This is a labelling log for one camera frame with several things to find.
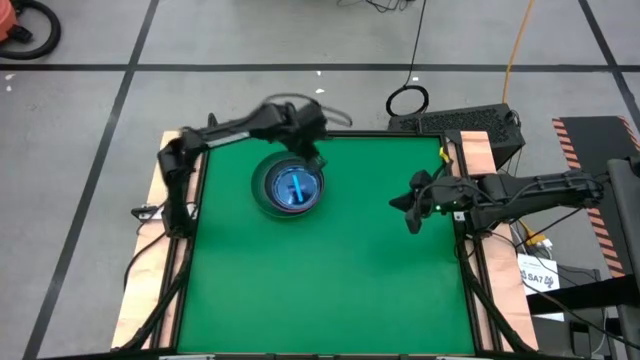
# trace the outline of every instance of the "green mat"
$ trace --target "green mat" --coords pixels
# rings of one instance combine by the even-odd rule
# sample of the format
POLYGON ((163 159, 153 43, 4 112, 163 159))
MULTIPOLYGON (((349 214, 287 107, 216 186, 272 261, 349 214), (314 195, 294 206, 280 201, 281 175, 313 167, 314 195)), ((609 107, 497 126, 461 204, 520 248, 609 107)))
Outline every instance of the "green mat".
POLYGON ((274 219, 254 202, 256 165, 282 146, 211 152, 180 352, 472 354, 451 217, 410 235, 388 201, 441 164, 436 138, 318 144, 326 190, 274 219))

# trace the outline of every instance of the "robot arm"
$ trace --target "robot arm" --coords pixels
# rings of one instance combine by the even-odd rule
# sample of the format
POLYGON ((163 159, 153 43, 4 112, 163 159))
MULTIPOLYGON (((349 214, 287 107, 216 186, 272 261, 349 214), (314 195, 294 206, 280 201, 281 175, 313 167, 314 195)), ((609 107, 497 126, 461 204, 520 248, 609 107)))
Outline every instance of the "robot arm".
POLYGON ((477 181, 454 176, 433 179, 423 170, 414 175, 410 187, 409 193, 390 204, 406 213, 412 234, 433 212, 467 212, 468 232, 476 234, 556 206, 595 207, 604 195, 602 185, 579 170, 523 178, 491 174, 477 181))
MULTIPOLYGON (((162 219, 168 236, 182 238, 194 235, 195 224, 185 199, 196 159, 205 151, 248 138, 278 141, 304 159, 310 169, 321 169, 326 162, 314 141, 323 139, 327 134, 327 117, 323 113, 326 108, 310 100, 299 110, 291 103, 279 105, 265 101, 241 119, 197 130, 183 128, 180 137, 160 150, 158 163, 168 191, 162 219)), ((348 115, 341 115, 350 126, 348 115)))

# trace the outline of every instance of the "black line on floor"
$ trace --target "black line on floor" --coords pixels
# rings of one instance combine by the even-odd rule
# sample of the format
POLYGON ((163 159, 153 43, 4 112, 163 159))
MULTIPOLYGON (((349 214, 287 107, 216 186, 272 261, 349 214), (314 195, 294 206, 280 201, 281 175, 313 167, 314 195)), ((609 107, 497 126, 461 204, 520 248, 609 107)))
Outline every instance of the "black line on floor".
POLYGON ((593 15, 591 6, 589 6, 587 0, 578 0, 578 2, 580 3, 582 12, 584 12, 584 16, 587 18, 591 32, 593 32, 593 36, 596 38, 600 51, 602 51, 602 55, 607 61, 607 65, 612 68, 611 74, 616 81, 616 85, 618 86, 618 90, 620 91, 620 95, 622 95, 625 105, 627 106, 627 110, 629 110, 629 114, 631 114, 631 118, 636 124, 636 127, 640 128, 640 109, 638 109, 636 99, 633 96, 633 93, 631 93, 631 90, 627 85, 627 81, 622 75, 621 67, 618 66, 618 63, 613 56, 613 52, 611 52, 611 48, 609 47, 609 44, 607 44, 607 40, 604 38, 604 34, 596 21, 596 17, 593 15))
MULTIPOLYGON (((137 71, 158 72, 251 72, 251 71, 408 71, 409 64, 140 64, 137 71)), ((505 72, 498 64, 415 64, 424 72, 505 72)), ((513 72, 609 72, 607 65, 514 65, 513 72)))
MULTIPOLYGON (((409 64, 137 64, 135 71, 157 72, 257 72, 257 71, 408 71, 409 64)), ((415 64, 423 72, 504 72, 500 64, 415 64)), ((0 64, 0 71, 126 71, 124 64, 0 64)), ((640 72, 640 65, 626 65, 623 71, 640 72)), ((592 73, 613 72, 610 65, 514 65, 512 72, 592 73)))
POLYGON ((22 357, 23 359, 35 359, 40 352, 42 341, 44 340, 44 336, 51 320, 51 315, 53 314, 58 297, 60 296, 60 291, 62 290, 62 285, 64 284, 65 277, 67 276, 69 265, 71 264, 71 259, 76 249, 80 232, 82 231, 82 226, 84 225, 84 221, 87 217, 91 199, 93 198, 93 194, 95 193, 96 186, 98 184, 98 178, 100 177, 111 140, 113 139, 113 134, 115 133, 124 102, 127 98, 127 93, 131 86, 131 81, 133 80, 135 64, 140 60, 142 48, 147 39, 147 35, 149 34, 151 22, 153 21, 153 17, 158 7, 158 1, 159 0, 151 0, 149 7, 147 8, 147 13, 144 17, 140 33, 138 34, 131 58, 129 59, 129 64, 127 65, 127 70, 122 78, 122 83, 120 84, 120 88, 118 89, 118 93, 113 102, 109 119, 105 125, 104 132, 102 133, 102 138, 100 139, 98 150, 96 151, 96 155, 93 159, 91 170, 89 170, 87 182, 82 190, 78 207, 73 215, 69 232, 67 233, 64 246, 62 247, 60 257, 58 258, 58 263, 56 264, 51 282, 49 283, 49 288, 47 289, 42 306, 40 307, 40 312, 38 313, 35 325, 31 331, 29 342, 27 343, 27 347, 22 357))
POLYGON ((126 71, 127 64, 0 64, 0 71, 126 71))

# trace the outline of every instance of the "white label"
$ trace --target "white label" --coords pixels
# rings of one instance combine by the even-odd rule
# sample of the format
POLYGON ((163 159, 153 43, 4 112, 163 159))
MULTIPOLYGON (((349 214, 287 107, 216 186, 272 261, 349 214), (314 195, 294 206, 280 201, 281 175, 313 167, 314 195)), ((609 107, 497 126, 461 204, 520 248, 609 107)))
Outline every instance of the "white label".
MULTIPOLYGON (((540 292, 558 290, 560 288, 558 266, 555 261, 518 254, 518 265, 520 266, 520 276, 522 277, 522 281, 532 288, 540 292)), ((535 291, 526 286, 524 288, 524 292, 527 295, 535 294, 535 291)), ((564 321, 563 313, 534 316, 549 320, 564 321)))

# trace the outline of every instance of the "cable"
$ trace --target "cable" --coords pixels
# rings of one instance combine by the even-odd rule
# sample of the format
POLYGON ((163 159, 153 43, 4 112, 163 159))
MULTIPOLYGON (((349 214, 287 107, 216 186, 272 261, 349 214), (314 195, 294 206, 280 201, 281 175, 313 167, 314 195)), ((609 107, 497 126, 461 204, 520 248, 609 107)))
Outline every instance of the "cable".
POLYGON ((352 3, 343 4, 343 0, 338 0, 338 1, 336 1, 336 6, 338 6, 338 7, 348 7, 348 6, 359 4, 359 3, 363 2, 363 1, 364 0, 356 0, 356 1, 352 2, 352 3))
POLYGON ((420 85, 408 85, 409 80, 411 80, 411 73, 413 72, 413 64, 416 59, 416 51, 418 50, 418 41, 420 40, 420 32, 422 31, 422 19, 424 18, 424 9, 426 7, 427 7, 427 0, 423 0, 422 10, 420 12, 420 22, 418 23, 418 33, 416 34, 416 42, 413 45, 413 55, 411 55, 411 65, 409 66, 409 75, 407 76, 407 80, 404 82, 404 85, 402 85, 398 90, 394 91, 393 93, 391 93, 391 95, 389 95, 389 98, 387 99, 387 103, 385 104, 385 107, 387 109, 387 114, 389 114, 390 116, 399 116, 398 114, 394 113, 393 110, 391 109, 391 103, 393 102, 393 99, 395 99, 396 96, 400 95, 401 93, 407 90, 419 91, 422 94, 423 101, 422 101, 422 106, 420 106, 418 110, 406 115, 421 114, 427 111, 427 108, 429 107, 429 92, 427 91, 427 89, 425 89, 423 86, 420 86, 420 85))
POLYGON ((575 209, 574 211, 570 212, 569 214, 567 214, 567 215, 565 215, 565 216, 561 217, 560 219, 558 219, 558 220, 556 220, 556 221, 552 222, 551 224, 549 224, 549 225, 545 226, 542 230, 540 230, 540 231, 536 232, 536 233, 535 233, 535 234, 533 234, 532 236, 527 236, 527 238, 526 238, 526 239, 524 239, 524 241, 522 241, 522 242, 520 242, 520 243, 518 243, 518 244, 516 245, 516 248, 517 248, 517 247, 519 247, 519 246, 521 246, 521 245, 523 245, 523 244, 525 244, 525 243, 527 242, 527 240, 529 240, 530 238, 532 238, 532 237, 534 237, 534 236, 536 236, 536 235, 538 235, 538 234, 541 234, 541 233, 543 233, 543 232, 545 232, 545 231, 549 230, 550 228, 552 228, 552 227, 556 226, 558 223, 560 223, 560 222, 562 222, 562 221, 564 221, 564 220, 566 220, 566 219, 570 218, 571 216, 573 216, 573 215, 577 214, 577 213, 578 213, 578 211, 580 211, 580 210, 582 210, 582 208, 577 208, 577 209, 575 209))
POLYGON ((400 2, 402 0, 396 1, 396 4, 393 7, 389 7, 389 6, 391 6, 391 2, 392 1, 393 0, 389 0, 389 3, 387 4, 387 6, 384 6, 384 5, 377 4, 377 3, 373 2, 372 0, 365 0, 365 2, 367 4, 373 6, 381 14, 384 14, 387 11, 393 11, 393 10, 397 9, 398 8, 398 4, 400 4, 400 2))
POLYGON ((147 319, 144 321, 142 326, 138 328, 136 333, 133 335, 131 340, 129 340, 126 344, 122 345, 122 347, 114 349, 118 351, 126 351, 126 350, 139 350, 144 345, 146 339, 149 337, 153 329, 155 328, 156 323, 162 319, 164 313, 171 304, 173 297, 176 295, 178 290, 180 290, 186 283, 189 277, 189 268, 191 267, 192 260, 192 251, 193 251, 193 241, 192 239, 186 239, 187 244, 184 252, 184 258, 182 260, 182 264, 180 265, 180 270, 171 281, 171 285, 167 288, 167 292, 158 300, 158 303, 153 308, 147 319))
POLYGON ((160 234, 157 238, 153 239, 150 243, 148 243, 142 249, 140 249, 140 251, 138 251, 131 258, 131 260, 129 261, 129 264, 127 265, 127 269, 124 271, 123 290, 127 290, 127 281, 129 280, 129 272, 131 271, 131 268, 133 267, 133 264, 136 263, 138 258, 142 254, 144 254, 145 251, 151 249, 153 247, 153 245, 157 244, 160 240, 162 240, 166 234, 167 234, 166 232, 163 232, 162 234, 160 234))
POLYGON ((504 87, 502 88, 502 103, 507 103, 507 91, 509 90, 509 77, 511 76, 511 66, 513 65, 513 61, 516 58, 516 53, 518 52, 518 48, 520 47, 520 40, 522 40, 522 34, 524 34, 524 30, 527 28, 527 23, 529 22, 529 15, 531 14, 531 9, 533 8, 533 4, 535 0, 529 0, 529 5, 527 6, 527 11, 524 13, 524 19, 522 19, 522 24, 520 24, 520 31, 518 31, 518 36, 516 37, 516 43, 513 45, 513 50, 511 50, 511 56, 509 57, 509 63, 507 64, 507 72, 504 76, 504 87))
POLYGON ((536 288, 534 288, 534 287, 530 286, 529 284, 527 284, 527 283, 526 283, 526 282, 524 282, 524 281, 523 281, 522 283, 524 284, 524 286, 526 286, 526 287, 528 287, 529 289, 531 289, 531 290, 535 291, 538 295, 540 295, 540 296, 542 296, 543 298, 545 298, 545 299, 547 299, 547 300, 551 301, 552 303, 554 303, 557 307, 559 307, 560 309, 562 309, 562 311, 564 311, 564 312, 567 312, 567 313, 571 314, 571 316, 573 316, 574 318, 576 318, 576 319, 578 319, 578 320, 582 321, 582 322, 583 322, 583 323, 585 323, 586 325, 591 326, 592 328, 594 328, 594 329, 598 330, 599 332, 601 332, 601 333, 605 334, 606 336, 611 337, 611 338, 614 338, 614 339, 616 339, 616 340, 620 341, 621 343, 623 343, 623 344, 625 344, 625 345, 627 345, 627 346, 629 346, 629 347, 632 347, 632 348, 634 348, 634 349, 636 349, 636 350, 640 350, 640 345, 638 345, 638 344, 634 344, 634 343, 632 343, 632 342, 630 342, 630 341, 628 341, 628 340, 625 340, 624 338, 622 338, 622 337, 620 337, 620 336, 614 335, 613 333, 611 333, 611 332, 609 332, 609 331, 607 331, 607 330, 605 330, 605 329, 601 328, 600 326, 598 326, 598 325, 596 325, 596 324, 592 323, 591 321, 586 320, 585 318, 583 318, 583 317, 581 317, 581 316, 577 315, 575 312, 573 312, 571 309, 569 309, 566 305, 564 305, 564 304, 563 304, 563 303, 561 303, 560 301, 558 301, 558 300, 554 299, 553 297, 551 297, 551 296, 549 296, 549 295, 547 295, 547 294, 545 294, 545 293, 543 293, 543 292, 539 291, 538 289, 536 289, 536 288))
POLYGON ((513 330, 513 328, 507 321, 507 319, 504 317, 504 315, 502 315, 500 310, 496 307, 495 303, 487 295, 484 288, 480 284, 480 280, 478 280, 478 278, 473 273, 473 269, 471 268, 471 264, 469 263, 469 260, 463 256, 460 256, 462 255, 463 250, 466 252, 466 248, 463 246, 464 244, 460 242, 458 242, 458 244, 460 245, 458 247, 458 251, 459 251, 458 258, 462 259, 460 261, 460 264, 462 269, 461 273, 463 276, 463 280, 467 282, 467 285, 469 285, 469 287, 471 288, 471 291, 473 291, 473 293, 476 294, 476 296, 478 297, 478 300, 480 300, 480 303, 484 306, 485 310, 487 311, 487 315, 490 316, 491 319, 493 319, 496 326, 498 327, 498 330, 502 332, 502 335, 507 340, 507 343, 509 343, 509 345, 514 351, 535 353, 536 351, 533 348, 531 348, 529 345, 527 345, 522 340, 520 335, 518 335, 518 333, 515 330, 513 330))
MULTIPOLYGON (((606 309, 602 309, 602 330, 607 330, 607 310, 606 309)), ((604 340, 608 339, 609 336, 607 336, 607 334, 602 334, 602 339, 600 340, 600 344, 598 344, 598 347, 593 350, 591 352, 591 356, 595 355, 598 351, 600 351, 600 349, 602 349, 602 345, 604 345, 604 340)))
POLYGON ((522 156, 522 149, 524 149, 524 147, 521 147, 520 151, 518 151, 518 160, 516 161, 516 169, 513 172, 514 177, 518 175, 518 166, 520 166, 520 157, 522 156))
POLYGON ((58 19, 56 14, 45 4, 42 4, 34 0, 23 0, 23 1, 20 1, 18 4, 19 4, 18 6, 20 7, 32 8, 44 14, 44 16, 46 16, 47 19, 49 19, 49 22, 51 23, 51 33, 49 34, 49 37, 44 42, 44 44, 42 44, 38 48, 35 48, 33 50, 27 50, 27 51, 0 50, 0 58, 13 59, 13 60, 31 60, 31 59, 37 59, 39 57, 42 57, 44 55, 51 53, 53 49, 55 49, 56 46, 58 46, 58 43, 60 42, 60 37, 62 35, 62 26, 60 25, 60 20, 58 19))
MULTIPOLYGON (((522 237, 520 236, 520 232, 518 230, 518 222, 516 221, 515 223, 516 228, 513 229, 513 233, 516 234, 516 237, 518 238, 518 244, 523 242, 524 240, 522 240, 522 237)), ((522 247, 522 251, 525 253, 525 255, 529 255, 529 252, 527 251, 527 247, 523 246, 522 247)))
MULTIPOLYGON (((498 234, 498 233, 496 233, 496 232, 493 232, 493 231, 492 231, 492 232, 491 232, 491 234, 492 234, 492 235, 499 236, 499 237, 501 237, 501 238, 503 238, 503 239, 505 239, 505 240, 509 241, 509 239, 508 239, 507 237, 505 237, 505 236, 503 236, 503 235, 500 235, 500 234, 498 234)), ((517 246, 515 246, 515 245, 514 245, 514 247, 513 247, 513 248, 514 248, 514 250, 516 250, 516 254, 517 254, 517 246)), ((574 281, 572 281, 571 279, 567 278, 566 276, 561 275, 561 274, 560 274, 560 273, 558 273, 557 271, 554 271, 554 270, 552 270, 552 269, 549 269, 549 268, 548 268, 548 267, 547 267, 547 266, 542 262, 542 260, 541 260, 539 257, 537 257, 537 256, 535 256, 535 255, 531 255, 531 256, 535 257, 535 258, 536 258, 536 260, 538 260, 538 262, 540 263, 540 265, 541 265, 543 268, 547 269, 549 272, 556 274, 558 277, 560 277, 560 278, 564 279, 565 281, 567 281, 567 282, 569 282, 569 283, 573 284, 574 286, 580 286, 580 285, 578 285, 577 283, 575 283, 574 281)), ((557 266, 558 266, 558 267, 563 268, 563 270, 565 270, 565 271, 569 271, 569 272, 573 272, 573 273, 581 273, 581 274, 584 274, 584 275, 587 275, 587 276, 591 277, 591 278, 592 278, 592 279, 594 279, 595 281, 598 281, 598 279, 596 279, 593 275, 591 275, 591 274, 587 273, 586 271, 578 271, 578 270, 571 270, 571 269, 567 269, 566 267, 563 267, 562 265, 559 265, 559 264, 557 264, 557 266)), ((592 355, 592 356, 593 356, 595 353, 597 353, 598 351, 600 351, 600 349, 602 348, 602 346, 603 346, 603 344, 604 344, 604 340, 609 336, 609 335, 608 335, 608 332, 606 332, 607 311, 606 311, 606 309, 604 309, 604 308, 602 309, 602 318, 603 318, 602 330, 604 330, 604 331, 601 331, 601 332, 603 333, 603 335, 602 335, 602 340, 600 340, 600 344, 598 345, 598 347, 597 347, 595 350, 593 350, 593 351, 591 352, 591 355, 592 355)))
POLYGON ((420 40, 420 32, 422 31, 422 19, 424 18, 424 9, 427 7, 427 0, 424 0, 422 3, 422 11, 420 12, 420 21, 418 22, 418 33, 416 34, 416 42, 413 44, 413 55, 411 55, 411 66, 409 66, 409 75, 407 76, 407 81, 404 82, 405 85, 409 83, 411 79, 411 72, 413 72, 413 63, 416 59, 416 51, 418 50, 418 40, 420 40))

